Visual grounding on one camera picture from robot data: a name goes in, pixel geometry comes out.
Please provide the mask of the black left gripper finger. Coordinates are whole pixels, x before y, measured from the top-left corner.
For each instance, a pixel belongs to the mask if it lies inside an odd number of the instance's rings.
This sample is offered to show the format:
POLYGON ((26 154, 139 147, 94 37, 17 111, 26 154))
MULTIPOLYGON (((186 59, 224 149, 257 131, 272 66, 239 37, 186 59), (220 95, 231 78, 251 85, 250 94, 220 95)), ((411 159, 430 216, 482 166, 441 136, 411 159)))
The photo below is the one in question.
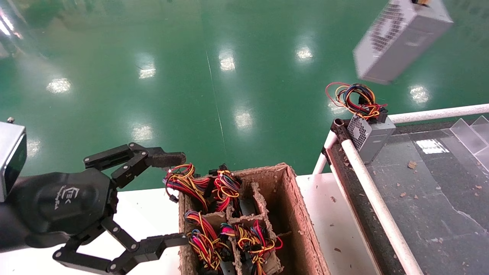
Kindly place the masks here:
POLYGON ((70 237, 66 245, 53 254, 53 259, 65 267, 98 275, 127 275, 138 264, 159 260, 167 248, 187 244, 185 233, 151 236, 136 241, 112 217, 108 217, 70 237), (104 232, 124 247, 119 257, 110 260, 77 252, 81 245, 93 241, 104 232))
POLYGON ((118 146, 85 157, 84 167, 99 171, 118 167, 111 174, 112 186, 124 188, 149 167, 170 168, 185 164, 183 152, 165 152, 161 147, 143 147, 137 143, 118 146))

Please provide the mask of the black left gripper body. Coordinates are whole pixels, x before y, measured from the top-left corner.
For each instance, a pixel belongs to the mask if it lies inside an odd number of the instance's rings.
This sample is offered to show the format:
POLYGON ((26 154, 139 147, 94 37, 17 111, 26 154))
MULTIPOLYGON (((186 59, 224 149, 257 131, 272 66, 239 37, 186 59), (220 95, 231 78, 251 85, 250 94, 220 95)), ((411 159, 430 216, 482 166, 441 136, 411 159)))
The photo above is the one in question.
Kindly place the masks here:
POLYGON ((94 168, 17 179, 8 195, 8 248, 50 248, 117 212, 117 187, 94 168))

